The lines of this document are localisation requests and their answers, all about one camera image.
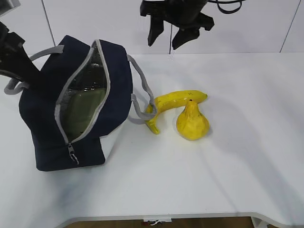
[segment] white bag panel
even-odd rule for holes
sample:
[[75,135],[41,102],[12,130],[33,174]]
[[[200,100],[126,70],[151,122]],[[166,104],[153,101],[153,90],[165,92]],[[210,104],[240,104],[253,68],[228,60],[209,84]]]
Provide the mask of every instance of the white bag panel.
[[105,160],[109,156],[124,123],[125,121],[107,136],[100,137],[101,148],[104,152]]

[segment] zipper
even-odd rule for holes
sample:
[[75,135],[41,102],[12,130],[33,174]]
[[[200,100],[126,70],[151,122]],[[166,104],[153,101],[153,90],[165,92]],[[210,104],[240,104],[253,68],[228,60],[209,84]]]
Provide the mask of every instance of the zipper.
[[75,150],[72,146],[72,143],[75,143],[79,140],[82,140],[83,138],[85,138],[89,133],[90,131],[92,130],[93,126],[95,125],[96,121],[97,121],[97,118],[99,116],[99,113],[101,112],[109,94],[110,94],[110,88],[111,88],[111,82],[110,82],[110,75],[109,75],[109,71],[108,71],[108,67],[106,65],[106,62],[105,62],[105,56],[104,56],[104,53],[102,52],[102,48],[101,48],[101,45],[100,45],[100,40],[95,40],[96,42],[96,46],[97,46],[97,49],[98,49],[98,53],[101,57],[101,61],[102,61],[102,64],[103,64],[103,67],[104,67],[104,71],[105,71],[105,76],[106,76],[106,79],[107,79],[107,89],[106,89],[106,93],[105,93],[105,97],[103,98],[102,102],[99,104],[99,106],[96,108],[95,112],[94,112],[94,115],[93,115],[93,118],[91,119],[90,121],[90,124],[87,126],[86,130],[76,139],[72,140],[71,142],[68,140],[68,137],[67,137],[67,134],[65,133],[62,125],[61,125],[61,120],[60,120],[60,107],[61,107],[61,101],[64,97],[64,94],[65,94],[65,91],[68,89],[69,85],[71,84],[71,82],[73,81],[73,79],[77,76],[77,74],[83,69],[83,67],[88,63],[88,61],[90,60],[92,54],[93,54],[93,51],[94,51],[94,48],[91,47],[90,50],[89,50],[89,53],[87,54],[85,60],[83,61],[83,63],[80,65],[80,67],[71,75],[71,77],[67,80],[65,86],[63,87],[57,101],[56,101],[56,106],[55,106],[55,121],[57,123],[57,126],[65,140],[65,143],[67,145],[67,148],[68,148],[68,151],[69,151],[69,155],[70,155],[70,158],[77,163],[77,165],[79,165],[79,161],[75,155]]
[[76,162],[77,165],[79,165],[79,161],[78,161],[77,157],[75,156],[75,151],[74,151],[74,148],[73,148],[72,144],[69,143],[69,144],[67,145],[67,149],[68,149],[68,152],[69,152],[69,154],[70,154],[70,158],[71,158],[74,162]]

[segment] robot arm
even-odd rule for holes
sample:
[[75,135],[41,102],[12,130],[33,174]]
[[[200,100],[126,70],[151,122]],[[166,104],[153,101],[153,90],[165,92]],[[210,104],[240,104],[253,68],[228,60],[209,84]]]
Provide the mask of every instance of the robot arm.
[[[224,14],[232,14],[241,9],[243,1],[245,0],[143,0],[141,16],[151,16],[148,45],[151,46],[163,32],[163,22],[166,21],[180,28],[172,41],[172,47],[175,50],[186,42],[197,39],[200,36],[200,28],[204,28],[206,31],[212,29],[214,26],[213,18],[201,13],[207,2],[216,3],[218,9]],[[239,3],[240,6],[234,10],[225,10],[220,6],[220,4],[231,3]]]

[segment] white wall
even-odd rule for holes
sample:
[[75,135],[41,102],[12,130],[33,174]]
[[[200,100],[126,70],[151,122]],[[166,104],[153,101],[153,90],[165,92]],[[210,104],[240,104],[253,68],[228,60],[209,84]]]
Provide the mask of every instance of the white wall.
[[16,32],[26,42],[28,54],[52,47],[53,41],[41,0],[20,0],[21,6],[1,17],[11,32]]
[[[147,45],[150,17],[141,17],[142,0],[44,0],[56,44],[69,34],[87,44],[100,38],[125,46],[130,54],[167,54],[170,25],[152,47]],[[201,29],[198,40],[172,53],[279,52],[300,0],[247,0],[236,14],[224,15],[209,3],[203,13],[215,27]],[[41,0],[20,0],[21,6],[0,18],[25,40],[29,54],[53,45]],[[304,3],[300,5],[283,52],[304,51]]]
[[282,52],[304,52],[304,1],[299,9],[290,28],[288,37]]
[[104,39],[130,54],[168,54],[171,27],[148,47],[150,17],[140,16],[141,0],[44,0],[56,44],[71,35],[87,44]]
[[202,12],[214,18],[213,29],[201,29],[197,40],[173,53],[279,52],[298,3],[299,0],[247,0],[239,12],[231,15],[222,14],[216,4],[208,3]]

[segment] zipper pull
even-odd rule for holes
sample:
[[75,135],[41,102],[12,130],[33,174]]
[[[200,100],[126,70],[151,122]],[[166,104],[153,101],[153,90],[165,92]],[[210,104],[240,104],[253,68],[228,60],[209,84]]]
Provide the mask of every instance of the zipper pull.
[[79,165],[79,161],[78,161],[77,157],[75,156],[75,151],[74,151],[74,148],[73,148],[72,144],[69,143],[69,144],[67,145],[67,149],[68,149],[68,152],[69,152],[69,154],[70,154],[70,158],[71,158],[74,162],[76,162],[77,165]]

